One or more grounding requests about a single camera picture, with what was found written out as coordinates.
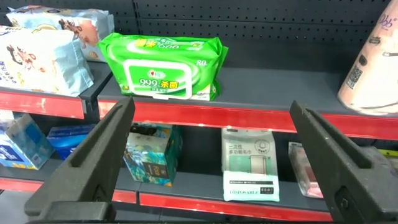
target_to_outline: qr code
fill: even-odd
[[[35,154],[32,158],[34,164],[39,164],[42,160],[39,155]]]
[[[353,89],[356,82],[359,80],[359,78],[362,75],[362,70],[360,70],[356,65],[354,67],[354,69],[351,71],[351,73],[348,75],[347,78],[347,85]]]

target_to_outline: red shelf edge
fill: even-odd
[[[83,102],[80,98],[0,91],[0,109],[84,119]]]
[[[291,208],[249,205],[234,202],[219,202],[195,198],[172,197],[154,194],[139,194],[140,205],[211,212],[245,217],[288,221],[332,221],[330,213]]]
[[[0,178],[0,189],[3,189],[3,190],[35,192],[37,189],[39,189],[39,187],[42,184],[43,184],[43,182],[34,181],[34,180],[19,180],[19,179]],[[115,189],[115,191],[113,193],[112,201],[126,202],[126,203],[137,203],[137,194],[134,191]]]
[[[100,117],[103,118],[115,103],[98,100]],[[341,114],[323,116],[349,137],[398,140],[398,118]],[[136,102],[134,121],[296,132],[288,111]]]

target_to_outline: pink package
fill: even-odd
[[[398,115],[398,0],[391,0],[338,92],[359,113]]]
[[[289,157],[301,193],[307,197],[323,198],[304,148],[300,143],[289,142]]]

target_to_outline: tissue package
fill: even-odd
[[[307,197],[323,198],[310,161],[308,161],[301,143],[289,142],[289,157],[301,193]]]
[[[93,85],[80,41],[67,30],[0,26],[0,86],[78,96]]]
[[[62,159],[66,159],[86,138],[95,124],[51,128],[47,139]]]
[[[223,129],[224,200],[279,201],[275,141],[270,131]]]
[[[86,59],[94,62],[105,62],[96,44],[114,31],[113,15],[99,9],[24,6],[11,10],[7,17],[13,26],[72,31],[81,40],[80,47]]]
[[[178,126],[133,123],[123,159],[134,180],[172,186],[181,150]]]
[[[2,165],[38,170],[53,152],[53,147],[29,114],[0,124]]]
[[[228,48],[219,38],[113,33],[99,44],[122,94],[158,99],[213,100]]]
[[[392,0],[338,92],[348,108],[370,115],[398,115],[397,18],[398,0]]]

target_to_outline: blue tissue package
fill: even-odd
[[[53,127],[47,139],[58,155],[65,160],[94,127],[95,124]]]
[[[134,123],[123,159],[134,180],[171,187],[181,150],[180,127]]]
[[[29,114],[0,123],[2,165],[38,170],[53,152],[54,148]]]

